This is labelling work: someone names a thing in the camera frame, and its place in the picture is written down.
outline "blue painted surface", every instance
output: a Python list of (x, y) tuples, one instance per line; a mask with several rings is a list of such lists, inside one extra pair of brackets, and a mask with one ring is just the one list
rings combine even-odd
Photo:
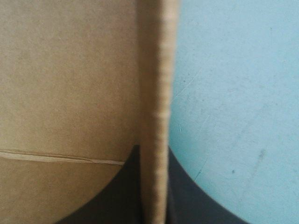
[(170, 132), (227, 209), (299, 223), (299, 1), (182, 0)]

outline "blue wall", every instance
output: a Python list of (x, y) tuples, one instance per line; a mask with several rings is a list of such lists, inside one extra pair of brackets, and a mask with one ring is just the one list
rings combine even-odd
[(182, 0), (173, 94), (196, 183), (253, 224), (299, 223), (299, 1)]

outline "corrugated cardboard edge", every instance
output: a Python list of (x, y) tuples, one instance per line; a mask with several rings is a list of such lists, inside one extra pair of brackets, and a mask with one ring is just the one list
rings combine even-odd
[(178, 0), (138, 0), (138, 62), (141, 88), (141, 191), (145, 223), (166, 214), (168, 124)]

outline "cardboard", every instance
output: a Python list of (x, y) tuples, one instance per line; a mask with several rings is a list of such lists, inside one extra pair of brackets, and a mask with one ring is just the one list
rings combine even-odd
[(146, 224), (163, 224), (177, 0), (137, 2), (141, 92), (141, 196)]
[[(0, 151), (124, 161), (138, 143), (135, 3), (0, 1)], [(0, 223), (54, 223), (120, 167), (0, 158)]]

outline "scratch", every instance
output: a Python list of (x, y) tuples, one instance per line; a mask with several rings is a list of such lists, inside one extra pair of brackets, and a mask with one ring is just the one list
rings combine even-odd
[(240, 197), (240, 199), (239, 199), (239, 201), (238, 201), (238, 206), (237, 206), (237, 207), (240, 207), (240, 205), (241, 205), (241, 203), (242, 203), (242, 201), (243, 201), (243, 198), (245, 197), (246, 192), (247, 192), (248, 189), (250, 188), (250, 186), (251, 186), (251, 182), (252, 182), (252, 180), (254, 179), (254, 177), (256, 176), (256, 173), (257, 173), (257, 171), (258, 171), (258, 168), (259, 168), (259, 166), (261, 165), (261, 163), (262, 163), (262, 161), (263, 161), (263, 159), (264, 159), (264, 157), (265, 157), (265, 154), (266, 154), (266, 150), (265, 150), (265, 149), (262, 149), (262, 150), (260, 151), (260, 154), (259, 154), (259, 156), (258, 156), (258, 159), (257, 159), (257, 161), (256, 161), (256, 163), (255, 163), (255, 165), (254, 165), (254, 167), (253, 167), (253, 171), (252, 171), (250, 177), (249, 177), (249, 178), (247, 179), (247, 181), (246, 181), (245, 188), (244, 188), (244, 190), (243, 190), (243, 192), (242, 192), (242, 195), (241, 195), (241, 197)]
[(201, 132), (202, 128), (206, 124), (206, 121), (209, 119), (209, 117), (210, 117), (210, 114), (206, 117), (206, 119), (204, 120), (204, 122), (202, 122), (202, 125), (200, 126), (199, 132)]
[(185, 91), (189, 87), (189, 85), (194, 81), (194, 79), (196, 79), (200, 75), (202, 68), (207, 64), (207, 62), (210, 60), (210, 58), (211, 58), (211, 56), (209, 56), (207, 58), (207, 60), (204, 62), (203, 66), (199, 69), (199, 71), (196, 73), (196, 75), (193, 76), (193, 78), (188, 82), (188, 84), (172, 98), (171, 102), (173, 102), (183, 91)]
[(201, 174), (201, 172), (202, 172), (202, 170), (203, 170), (203, 168), (204, 168), (204, 166), (205, 166), (205, 164), (207, 162), (207, 159), (208, 159), (208, 157), (206, 158), (204, 164), (201, 166), (199, 172), (197, 173), (196, 177), (194, 178), (194, 181), (196, 181), (197, 177)]

